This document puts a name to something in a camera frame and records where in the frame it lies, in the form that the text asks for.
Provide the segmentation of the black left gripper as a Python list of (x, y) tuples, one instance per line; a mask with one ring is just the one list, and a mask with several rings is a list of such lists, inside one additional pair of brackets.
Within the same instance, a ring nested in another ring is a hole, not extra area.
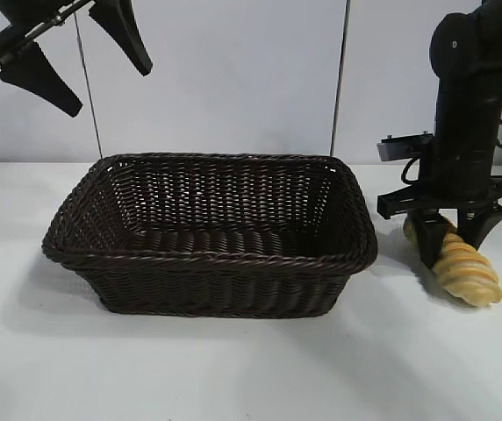
[[(54, 70), (39, 44), (32, 41), (63, 24), (86, 4), (67, 0), (0, 0), (0, 13), (9, 22), (0, 32), (0, 80), (42, 98), (72, 118), (79, 114), (82, 102)], [(140, 36), (130, 0), (95, 1), (89, 16), (116, 42), (141, 75), (151, 73), (153, 62)]]

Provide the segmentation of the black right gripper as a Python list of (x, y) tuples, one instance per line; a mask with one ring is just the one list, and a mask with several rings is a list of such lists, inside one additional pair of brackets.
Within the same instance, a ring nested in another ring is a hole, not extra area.
[(439, 259), (448, 220), (441, 209), (455, 209), (456, 234), (479, 249), (502, 222), (502, 175), (491, 174), (489, 161), (446, 162), (423, 153), (408, 161), (402, 189), (377, 198), (377, 213), (389, 219), (407, 214), (407, 239), (421, 262), (432, 268)]

